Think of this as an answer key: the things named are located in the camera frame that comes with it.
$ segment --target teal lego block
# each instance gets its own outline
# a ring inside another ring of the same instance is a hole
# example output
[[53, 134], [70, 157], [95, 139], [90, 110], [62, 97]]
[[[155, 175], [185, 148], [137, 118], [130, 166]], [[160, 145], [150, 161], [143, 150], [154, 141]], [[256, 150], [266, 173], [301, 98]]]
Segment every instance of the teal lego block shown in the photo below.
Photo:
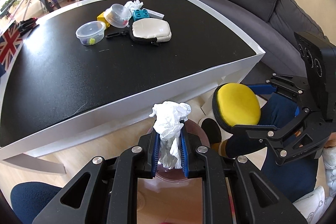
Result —
[[149, 18], [149, 14], [148, 14], [146, 9], [135, 10], [133, 12], [134, 21], [137, 21], [137, 20], [142, 19], [142, 18]]

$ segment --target union jack flag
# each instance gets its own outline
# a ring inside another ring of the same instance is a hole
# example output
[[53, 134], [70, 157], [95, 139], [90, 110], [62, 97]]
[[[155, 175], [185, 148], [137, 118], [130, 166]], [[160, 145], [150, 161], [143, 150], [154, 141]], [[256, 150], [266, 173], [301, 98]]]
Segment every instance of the union jack flag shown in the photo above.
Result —
[[22, 43], [20, 32], [17, 29], [17, 23], [14, 21], [10, 27], [0, 36], [0, 63], [8, 70], [16, 50]]

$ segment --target plastic lid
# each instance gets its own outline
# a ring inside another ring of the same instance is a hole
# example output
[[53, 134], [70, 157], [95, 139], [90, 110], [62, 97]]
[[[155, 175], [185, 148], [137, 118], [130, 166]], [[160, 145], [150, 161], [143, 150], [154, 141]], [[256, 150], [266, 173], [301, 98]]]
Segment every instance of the plastic lid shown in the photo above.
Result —
[[79, 39], [91, 38], [99, 35], [106, 29], [106, 25], [101, 21], [92, 21], [80, 26], [76, 31]]

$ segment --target yellow round object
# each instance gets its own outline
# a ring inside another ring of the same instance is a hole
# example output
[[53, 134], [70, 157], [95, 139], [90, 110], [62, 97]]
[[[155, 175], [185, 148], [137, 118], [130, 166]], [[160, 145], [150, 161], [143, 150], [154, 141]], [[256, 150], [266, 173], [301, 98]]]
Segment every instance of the yellow round object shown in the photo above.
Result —
[[258, 124], [260, 106], [257, 96], [246, 85], [228, 83], [217, 92], [219, 113], [231, 127], [236, 124]]
[[90, 45], [93, 45], [95, 42], [96, 42], [96, 39], [94, 39], [94, 38], [90, 38], [90, 40], [89, 40], [89, 44], [90, 44]]

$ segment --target white tissue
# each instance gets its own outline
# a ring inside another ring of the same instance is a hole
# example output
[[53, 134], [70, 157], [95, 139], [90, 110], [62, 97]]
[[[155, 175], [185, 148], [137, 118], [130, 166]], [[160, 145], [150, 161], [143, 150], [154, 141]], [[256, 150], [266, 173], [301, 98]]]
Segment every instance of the white tissue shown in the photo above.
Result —
[[175, 103], [165, 101], [162, 104], [155, 104], [153, 113], [150, 117], [156, 115], [156, 121], [153, 128], [160, 134], [160, 159], [159, 164], [164, 168], [181, 169], [180, 155], [180, 131], [183, 124], [181, 120], [187, 121], [188, 114], [191, 112], [190, 105], [186, 103]]
[[133, 14], [134, 10], [138, 10], [143, 6], [143, 2], [140, 2], [139, 0], [128, 1], [124, 6]]

